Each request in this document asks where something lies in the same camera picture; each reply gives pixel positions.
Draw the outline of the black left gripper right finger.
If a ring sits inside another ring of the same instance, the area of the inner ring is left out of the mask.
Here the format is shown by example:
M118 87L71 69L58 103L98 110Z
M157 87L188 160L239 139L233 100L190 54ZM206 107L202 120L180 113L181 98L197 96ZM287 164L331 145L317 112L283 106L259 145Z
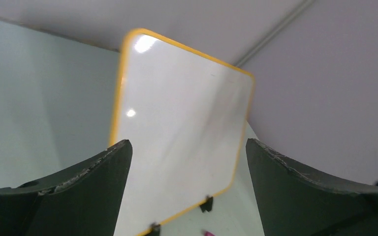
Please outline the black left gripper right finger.
M257 139L247 140L246 155L265 235L378 236L378 186L327 174Z

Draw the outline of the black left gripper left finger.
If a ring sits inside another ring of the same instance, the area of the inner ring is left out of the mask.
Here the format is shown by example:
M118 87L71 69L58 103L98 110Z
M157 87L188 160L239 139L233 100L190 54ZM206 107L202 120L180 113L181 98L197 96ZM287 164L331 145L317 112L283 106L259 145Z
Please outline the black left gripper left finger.
M111 236L132 159L122 140L54 174L0 188L0 236Z

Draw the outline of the magenta marker cap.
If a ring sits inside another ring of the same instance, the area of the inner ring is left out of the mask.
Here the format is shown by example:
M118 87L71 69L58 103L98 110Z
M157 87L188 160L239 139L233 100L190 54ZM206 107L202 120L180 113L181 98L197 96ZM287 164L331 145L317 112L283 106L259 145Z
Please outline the magenta marker cap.
M213 233L210 231L203 231L203 236L215 236Z

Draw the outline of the yellow framed whiteboard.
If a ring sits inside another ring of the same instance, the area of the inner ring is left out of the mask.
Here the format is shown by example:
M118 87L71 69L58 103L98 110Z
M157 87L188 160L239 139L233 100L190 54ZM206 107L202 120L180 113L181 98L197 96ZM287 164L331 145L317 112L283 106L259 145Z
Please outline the yellow framed whiteboard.
M149 29L123 40L109 145L132 160L115 228L146 236L233 184L254 76Z

